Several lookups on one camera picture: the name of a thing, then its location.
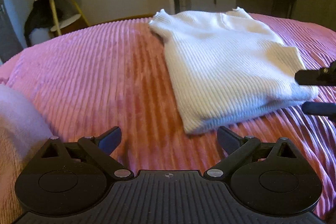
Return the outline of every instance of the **wooden table leg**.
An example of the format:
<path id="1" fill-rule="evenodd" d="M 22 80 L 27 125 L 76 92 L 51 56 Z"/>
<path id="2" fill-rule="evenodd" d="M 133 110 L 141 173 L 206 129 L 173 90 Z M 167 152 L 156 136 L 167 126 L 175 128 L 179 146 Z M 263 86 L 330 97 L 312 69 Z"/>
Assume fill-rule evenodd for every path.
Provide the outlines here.
<path id="1" fill-rule="evenodd" d="M 83 14 L 81 8 L 79 7 L 79 5 L 77 4 L 77 2 L 75 0 L 70 0 L 72 2 L 72 4 L 76 7 L 78 13 L 82 16 L 83 20 L 85 21 L 86 25 L 88 27 L 90 27 L 91 25 L 89 24 L 88 20 L 86 19 L 85 15 Z"/>
<path id="2" fill-rule="evenodd" d="M 57 28 L 57 34 L 60 37 L 62 35 L 61 29 L 59 28 L 59 22 L 58 22 L 58 17 L 57 17 L 57 12 L 56 12 L 56 6 L 55 6 L 55 0 L 49 0 L 51 11 L 52 11 L 52 17 L 54 19 L 54 24 L 56 25 Z"/>

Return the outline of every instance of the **striped pink fabric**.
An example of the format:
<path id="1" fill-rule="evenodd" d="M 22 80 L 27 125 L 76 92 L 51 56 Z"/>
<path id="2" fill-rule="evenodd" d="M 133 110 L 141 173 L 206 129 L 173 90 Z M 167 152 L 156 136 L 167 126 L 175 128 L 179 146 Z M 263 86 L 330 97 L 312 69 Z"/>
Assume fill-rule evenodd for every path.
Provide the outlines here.
<path id="1" fill-rule="evenodd" d="M 253 15 L 287 45 L 297 46 L 307 68 L 336 59 L 336 33 L 318 25 Z M 103 24 L 24 50 L 6 85 L 29 98 L 63 141 L 98 136 L 118 125 L 123 141 L 113 153 L 134 172 L 139 169 L 200 169 L 223 152 L 214 132 L 187 136 L 163 56 L 160 38 L 147 19 Z M 6 64 L 0 68 L 0 77 Z M 317 101 L 335 102 L 335 88 L 320 89 Z M 241 136 L 275 142 L 289 137 L 323 181 L 316 208 L 321 218 L 336 203 L 336 130 L 324 117 L 290 107 L 231 126 Z"/>

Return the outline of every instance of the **white sweater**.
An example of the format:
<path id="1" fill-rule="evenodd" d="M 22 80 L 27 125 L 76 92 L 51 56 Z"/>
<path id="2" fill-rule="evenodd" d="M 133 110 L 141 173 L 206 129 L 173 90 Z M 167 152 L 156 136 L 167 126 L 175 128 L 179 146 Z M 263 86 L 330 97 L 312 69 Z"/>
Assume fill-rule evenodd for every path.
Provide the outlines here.
<path id="1" fill-rule="evenodd" d="M 299 86 L 305 69 L 298 49 L 286 47 L 266 24 L 243 9 L 206 13 L 158 12 L 149 23 L 165 42 L 165 59 L 187 133 L 242 122 L 318 95 Z"/>

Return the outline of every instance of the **metal screw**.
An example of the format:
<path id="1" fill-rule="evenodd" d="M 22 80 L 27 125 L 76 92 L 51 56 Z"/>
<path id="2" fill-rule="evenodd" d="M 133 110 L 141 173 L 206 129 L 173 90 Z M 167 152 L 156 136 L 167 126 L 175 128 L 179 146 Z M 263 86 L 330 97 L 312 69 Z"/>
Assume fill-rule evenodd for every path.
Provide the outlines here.
<path id="1" fill-rule="evenodd" d="M 219 178 L 221 177 L 224 173 L 222 170 L 219 169 L 210 169 L 207 171 L 207 174 L 213 178 Z"/>
<path id="2" fill-rule="evenodd" d="M 116 172 L 114 172 L 114 175 L 118 178 L 126 178 L 131 174 L 129 170 L 126 169 L 119 169 Z"/>

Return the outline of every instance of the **ribbed knit fabric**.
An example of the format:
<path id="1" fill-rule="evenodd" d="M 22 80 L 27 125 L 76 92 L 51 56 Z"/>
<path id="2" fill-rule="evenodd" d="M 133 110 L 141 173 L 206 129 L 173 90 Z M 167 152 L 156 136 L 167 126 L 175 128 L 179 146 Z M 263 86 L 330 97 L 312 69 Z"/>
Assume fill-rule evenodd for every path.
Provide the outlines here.
<path id="1" fill-rule="evenodd" d="M 307 69 L 336 60 L 335 32 L 295 20 L 252 17 L 270 26 L 286 45 L 297 47 Z M 25 49 L 14 65 L 0 67 L 0 79 L 22 92 L 63 141 L 99 136 L 120 126 L 122 142 L 112 156 L 134 173 L 140 169 L 204 172 L 224 157 L 223 151 L 214 131 L 185 134 L 163 43 L 150 31 L 148 21 L 93 26 Z M 335 95 L 334 87 L 320 87 L 316 101 L 336 103 Z M 323 182 L 316 214 L 324 218 L 335 206 L 336 128 L 326 117 L 304 115 L 295 106 L 230 128 L 264 142 L 290 138 Z"/>
<path id="2" fill-rule="evenodd" d="M 305 69 L 266 24 L 243 9 L 228 14 L 158 12 L 150 28 L 165 43 L 165 59 L 186 133 L 256 118 L 314 99 L 318 89 L 299 86 Z"/>

